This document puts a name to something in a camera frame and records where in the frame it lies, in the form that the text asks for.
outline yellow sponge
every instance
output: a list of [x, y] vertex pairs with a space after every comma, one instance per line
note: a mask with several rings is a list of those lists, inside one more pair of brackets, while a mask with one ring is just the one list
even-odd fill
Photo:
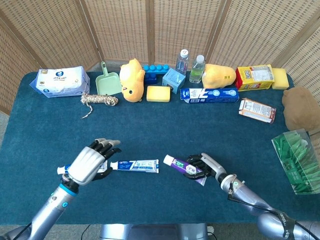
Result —
[[146, 100], [148, 102], [163, 102], [170, 101], [169, 86], [148, 86], [146, 89]]
[[287, 78], [287, 73], [284, 68], [272, 68], [274, 75], [274, 83], [272, 83], [272, 88], [276, 90], [284, 90], [289, 87], [289, 82]]

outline teddy bear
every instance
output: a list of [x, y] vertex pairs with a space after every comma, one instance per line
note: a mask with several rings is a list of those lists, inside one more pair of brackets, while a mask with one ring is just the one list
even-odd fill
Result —
[[205, 89], [224, 88], [231, 85], [236, 79], [236, 72], [229, 66], [206, 64], [202, 75]]
[[125, 100], [136, 103], [142, 100], [144, 94], [145, 71], [137, 59], [132, 59], [120, 69], [120, 82]]
[[290, 131], [309, 132], [320, 128], [320, 107], [307, 88], [296, 86], [284, 90], [282, 104], [285, 125]]

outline blue lego brick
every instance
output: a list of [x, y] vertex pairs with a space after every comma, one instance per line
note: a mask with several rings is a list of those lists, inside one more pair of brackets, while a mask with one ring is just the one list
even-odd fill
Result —
[[144, 65], [144, 84], [156, 84], [157, 74], [166, 74], [169, 70], [169, 65]]
[[144, 84], [156, 84], [157, 75], [155, 73], [148, 73], [144, 75]]

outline purple toothpaste tube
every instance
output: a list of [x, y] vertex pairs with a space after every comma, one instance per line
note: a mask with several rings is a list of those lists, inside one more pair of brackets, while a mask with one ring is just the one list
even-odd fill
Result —
[[[170, 155], [166, 155], [164, 160], [163, 160], [163, 163], [164, 164], [167, 164], [169, 165], [170, 167], [178, 170], [180, 173], [182, 174], [185, 174], [185, 173], [188, 173], [188, 174], [196, 174], [196, 173], [200, 173], [202, 172], [201, 169], [195, 167], [195, 166], [192, 166], [191, 164], [185, 162], [185, 161], [182, 161], [180, 159], [176, 159]], [[204, 178], [201, 178], [201, 179], [197, 179], [195, 181], [197, 181], [198, 183], [200, 183], [202, 186], [205, 185], [206, 183], [206, 180], [207, 180], [207, 177], [204, 177]]]

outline table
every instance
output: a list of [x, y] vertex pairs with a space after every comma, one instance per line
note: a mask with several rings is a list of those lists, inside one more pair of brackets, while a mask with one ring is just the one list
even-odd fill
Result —
[[[171, 94], [169, 103], [130, 103], [121, 93], [116, 106], [94, 104], [80, 96], [46, 98], [25, 75], [19, 86], [0, 150], [0, 224], [26, 224], [60, 183], [57, 167], [72, 163], [95, 138], [119, 139], [122, 153], [112, 161], [159, 159], [159, 173], [113, 171], [81, 187], [58, 224], [180, 224], [255, 222], [239, 203], [227, 200], [218, 183], [205, 186], [163, 164], [166, 154], [186, 159], [205, 152], [228, 173], [298, 220], [320, 220], [319, 195], [294, 194], [271, 139], [288, 131], [281, 90], [240, 92], [277, 108], [268, 124], [238, 114], [240, 103], [188, 104]], [[101, 72], [88, 72], [91, 94]], [[199, 87], [186, 79], [184, 87]]]

